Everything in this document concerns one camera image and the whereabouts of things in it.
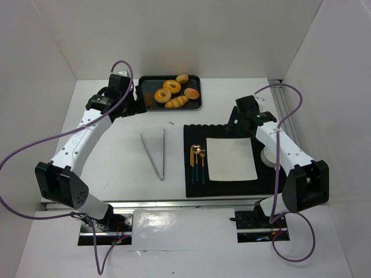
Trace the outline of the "dark brown bread piece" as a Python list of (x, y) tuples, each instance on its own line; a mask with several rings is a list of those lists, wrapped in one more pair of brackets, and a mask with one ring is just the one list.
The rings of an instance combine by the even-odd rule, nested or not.
[(143, 93), (146, 108), (155, 108), (154, 97), (149, 93)]

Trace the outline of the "silver metal tongs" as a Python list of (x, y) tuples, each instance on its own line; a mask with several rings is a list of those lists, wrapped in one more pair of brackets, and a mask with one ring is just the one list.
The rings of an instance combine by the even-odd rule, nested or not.
[(139, 134), (143, 147), (160, 181), (165, 176), (165, 131), (163, 127), (148, 129)]

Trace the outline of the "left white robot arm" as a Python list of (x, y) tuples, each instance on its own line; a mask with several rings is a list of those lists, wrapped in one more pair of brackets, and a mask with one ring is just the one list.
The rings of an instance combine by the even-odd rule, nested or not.
[(125, 217), (114, 214), (110, 204), (89, 192), (81, 174), (97, 142), (116, 118), (146, 110), (143, 95), (134, 97), (127, 75), (110, 75), (108, 85), (89, 99), (80, 130), (71, 135), (50, 162), (37, 164), (35, 175), (42, 197), (85, 213), (84, 222), (101, 231), (113, 231), (117, 224), (124, 224)]

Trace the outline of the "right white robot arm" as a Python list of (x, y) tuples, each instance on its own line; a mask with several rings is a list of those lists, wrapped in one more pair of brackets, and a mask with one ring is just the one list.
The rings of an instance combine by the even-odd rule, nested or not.
[(286, 182), (280, 192), (254, 204), (258, 223), (274, 223), (287, 213), (298, 213), (329, 200), (329, 166), (316, 161), (300, 149), (281, 129), (270, 112), (261, 112), (257, 100), (247, 96), (236, 100), (227, 130), (257, 140), (275, 159), (276, 171), (285, 171)]

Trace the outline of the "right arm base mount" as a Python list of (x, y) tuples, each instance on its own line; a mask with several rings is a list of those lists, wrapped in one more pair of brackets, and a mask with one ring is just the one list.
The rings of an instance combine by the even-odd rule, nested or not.
[(254, 213), (254, 205), (233, 206), (234, 216), (230, 217), (237, 229), (238, 243), (263, 243), (289, 241), (290, 235), (285, 216), (276, 220), (273, 224), (269, 223), (267, 217), (258, 218)]

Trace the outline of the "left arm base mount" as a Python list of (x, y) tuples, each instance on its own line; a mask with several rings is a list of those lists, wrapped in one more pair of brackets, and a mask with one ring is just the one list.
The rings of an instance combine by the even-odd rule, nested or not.
[[(93, 220), (96, 231), (96, 245), (110, 246), (114, 243), (117, 246), (131, 245), (133, 218), (133, 213), (121, 214), (116, 220), (113, 221), (111, 227), (108, 229), (104, 228)], [(93, 228), (86, 219), (83, 220), (80, 226), (78, 245), (94, 245)]]

